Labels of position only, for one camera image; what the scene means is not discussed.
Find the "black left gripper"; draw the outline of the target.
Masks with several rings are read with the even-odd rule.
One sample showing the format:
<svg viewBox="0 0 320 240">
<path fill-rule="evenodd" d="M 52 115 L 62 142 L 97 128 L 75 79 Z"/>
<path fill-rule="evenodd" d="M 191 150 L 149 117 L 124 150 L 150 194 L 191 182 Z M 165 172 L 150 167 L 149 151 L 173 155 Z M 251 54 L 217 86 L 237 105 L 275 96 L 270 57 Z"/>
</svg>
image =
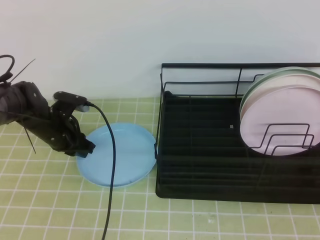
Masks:
<svg viewBox="0 0 320 240">
<path fill-rule="evenodd" d="M 86 158 L 96 145 L 80 132 L 78 121 L 72 116 L 74 103 L 56 101 L 47 108 L 47 116 L 24 116 L 21 125 L 57 152 L 71 157 Z"/>
</svg>

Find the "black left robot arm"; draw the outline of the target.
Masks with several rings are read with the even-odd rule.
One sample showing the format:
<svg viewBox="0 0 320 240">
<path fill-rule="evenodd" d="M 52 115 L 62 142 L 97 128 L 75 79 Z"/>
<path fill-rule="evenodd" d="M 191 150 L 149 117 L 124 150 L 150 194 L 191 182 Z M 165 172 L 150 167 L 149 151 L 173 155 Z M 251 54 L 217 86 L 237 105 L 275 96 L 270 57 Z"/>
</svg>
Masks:
<svg viewBox="0 0 320 240">
<path fill-rule="evenodd" d="M 33 82 L 0 85 L 0 123 L 17 122 L 53 150 L 85 158 L 95 144 L 81 132 L 73 112 L 88 111 L 88 100 L 76 94 L 58 91 L 49 105 Z"/>
</svg>

